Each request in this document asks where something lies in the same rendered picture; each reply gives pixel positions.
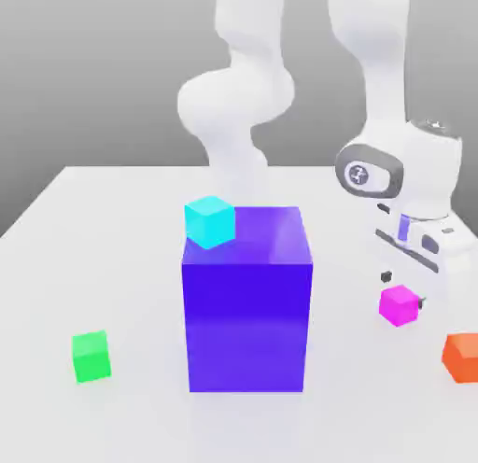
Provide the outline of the large purple box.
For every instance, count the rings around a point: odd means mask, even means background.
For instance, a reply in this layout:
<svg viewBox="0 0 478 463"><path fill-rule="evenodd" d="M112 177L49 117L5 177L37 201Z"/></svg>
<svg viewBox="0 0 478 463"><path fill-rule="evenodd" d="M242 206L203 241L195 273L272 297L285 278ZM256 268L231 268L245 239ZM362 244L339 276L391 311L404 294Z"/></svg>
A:
<svg viewBox="0 0 478 463"><path fill-rule="evenodd" d="M303 389L313 259L296 206L239 207L236 237L181 262L192 392Z"/></svg>

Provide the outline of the small cyan cube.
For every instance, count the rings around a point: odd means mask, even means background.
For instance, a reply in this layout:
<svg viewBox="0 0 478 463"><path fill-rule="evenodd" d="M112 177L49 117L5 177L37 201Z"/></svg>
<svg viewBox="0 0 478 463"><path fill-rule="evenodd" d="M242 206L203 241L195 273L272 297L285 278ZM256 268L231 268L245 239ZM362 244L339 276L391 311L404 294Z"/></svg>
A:
<svg viewBox="0 0 478 463"><path fill-rule="evenodd" d="M205 196L184 206L186 237L203 249L235 238L235 208L216 196Z"/></svg>

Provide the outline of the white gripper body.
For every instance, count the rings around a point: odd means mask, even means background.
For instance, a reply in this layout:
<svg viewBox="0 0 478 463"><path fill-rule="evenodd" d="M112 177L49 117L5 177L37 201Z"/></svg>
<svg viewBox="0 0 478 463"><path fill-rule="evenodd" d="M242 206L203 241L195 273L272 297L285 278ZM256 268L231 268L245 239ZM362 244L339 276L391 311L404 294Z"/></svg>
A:
<svg viewBox="0 0 478 463"><path fill-rule="evenodd" d="M450 297L456 290L456 257L433 232L412 227L406 242L384 229L373 233L373 274L383 287L405 285L424 297ZM383 283L380 275L386 271L392 277Z"/></svg>

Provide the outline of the small orange cube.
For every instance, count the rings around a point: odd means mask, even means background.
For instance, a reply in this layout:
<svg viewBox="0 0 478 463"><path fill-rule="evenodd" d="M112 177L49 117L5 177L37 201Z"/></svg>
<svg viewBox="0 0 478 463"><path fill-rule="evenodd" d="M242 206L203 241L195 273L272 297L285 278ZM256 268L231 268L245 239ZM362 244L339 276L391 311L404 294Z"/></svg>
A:
<svg viewBox="0 0 478 463"><path fill-rule="evenodd" d="M478 333L448 334L442 363L456 383L478 384Z"/></svg>

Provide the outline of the small green cube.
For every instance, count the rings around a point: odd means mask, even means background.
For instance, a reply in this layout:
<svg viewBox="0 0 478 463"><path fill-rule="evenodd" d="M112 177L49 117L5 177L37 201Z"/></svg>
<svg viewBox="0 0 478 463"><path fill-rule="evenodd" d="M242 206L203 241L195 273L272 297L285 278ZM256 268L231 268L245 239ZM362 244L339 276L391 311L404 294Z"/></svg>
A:
<svg viewBox="0 0 478 463"><path fill-rule="evenodd" d="M104 330L72 337L72 359L78 383L111 376L107 335Z"/></svg>

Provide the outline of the small magenta cube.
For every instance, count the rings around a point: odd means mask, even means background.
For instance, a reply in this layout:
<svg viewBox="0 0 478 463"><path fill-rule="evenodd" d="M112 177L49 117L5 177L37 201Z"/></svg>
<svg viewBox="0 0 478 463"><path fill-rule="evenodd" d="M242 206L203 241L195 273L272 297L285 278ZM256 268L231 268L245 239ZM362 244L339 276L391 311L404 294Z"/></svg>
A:
<svg viewBox="0 0 478 463"><path fill-rule="evenodd" d="M379 314L395 327L414 322L418 318L420 297L404 285L386 288L381 292Z"/></svg>

